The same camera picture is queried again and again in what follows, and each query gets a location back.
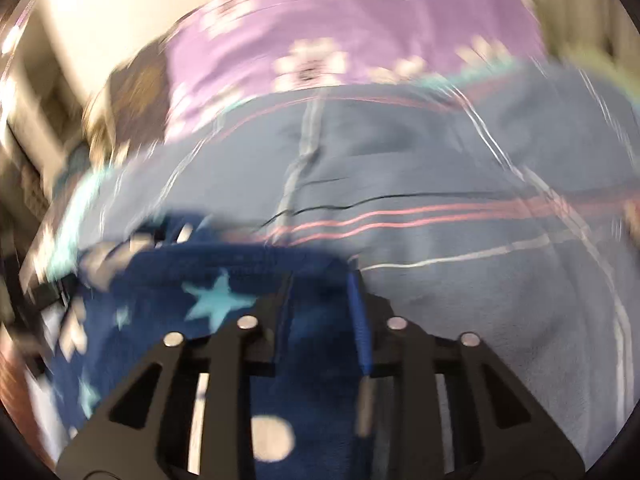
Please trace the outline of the navy fleece star garment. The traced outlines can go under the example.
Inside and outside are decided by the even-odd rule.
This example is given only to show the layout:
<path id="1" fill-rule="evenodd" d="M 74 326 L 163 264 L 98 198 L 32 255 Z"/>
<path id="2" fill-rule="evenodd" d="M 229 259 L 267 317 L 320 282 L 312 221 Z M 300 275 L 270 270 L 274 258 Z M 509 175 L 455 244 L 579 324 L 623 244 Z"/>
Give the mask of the navy fleece star garment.
<path id="1" fill-rule="evenodd" d="M 145 222 L 128 240 L 57 252 L 49 278 L 77 284 L 50 363 L 58 418 L 76 434 L 166 335 L 238 324 L 282 294 L 277 373 L 250 380 L 261 479 L 350 479 L 366 441 L 356 401 L 371 334 L 355 270 L 326 252 L 236 242 L 186 214 Z"/>

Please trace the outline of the blue plaid bed blanket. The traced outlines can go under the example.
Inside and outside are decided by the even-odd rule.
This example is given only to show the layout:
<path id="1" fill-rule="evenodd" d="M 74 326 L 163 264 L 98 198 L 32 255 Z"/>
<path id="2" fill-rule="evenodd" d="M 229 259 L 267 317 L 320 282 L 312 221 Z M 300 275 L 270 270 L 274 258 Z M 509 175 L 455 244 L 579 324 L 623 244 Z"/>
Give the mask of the blue plaid bed blanket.
<path id="1" fill-rule="evenodd" d="M 326 252 L 427 333 L 473 332 L 576 448 L 636 474 L 639 109 L 583 70 L 527 63 L 439 88 L 270 94 L 81 185 L 56 252 L 194 214 L 236 242 Z M 387 479 L 362 375 L 351 479 Z"/>

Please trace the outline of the dark brown tree-print pillow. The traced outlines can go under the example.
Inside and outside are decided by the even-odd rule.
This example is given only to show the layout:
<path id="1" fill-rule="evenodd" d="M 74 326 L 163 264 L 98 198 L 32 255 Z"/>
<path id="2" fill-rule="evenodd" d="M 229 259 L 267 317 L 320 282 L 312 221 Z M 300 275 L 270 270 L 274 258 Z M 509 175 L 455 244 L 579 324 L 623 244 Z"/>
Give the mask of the dark brown tree-print pillow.
<path id="1" fill-rule="evenodd" d="M 163 141 L 168 108 L 165 41 L 158 38 L 117 66 L 86 105 L 82 128 L 91 165 L 119 166 Z"/>

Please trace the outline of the purple floral pillow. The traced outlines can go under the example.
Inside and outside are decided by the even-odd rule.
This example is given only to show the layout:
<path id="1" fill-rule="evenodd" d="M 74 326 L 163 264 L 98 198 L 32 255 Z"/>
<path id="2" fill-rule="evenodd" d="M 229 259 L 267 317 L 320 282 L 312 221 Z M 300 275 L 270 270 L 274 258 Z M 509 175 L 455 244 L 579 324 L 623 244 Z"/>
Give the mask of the purple floral pillow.
<path id="1" fill-rule="evenodd" d="M 532 0 L 213 0 L 166 40 L 165 136 L 273 92 L 422 82 L 543 50 Z"/>

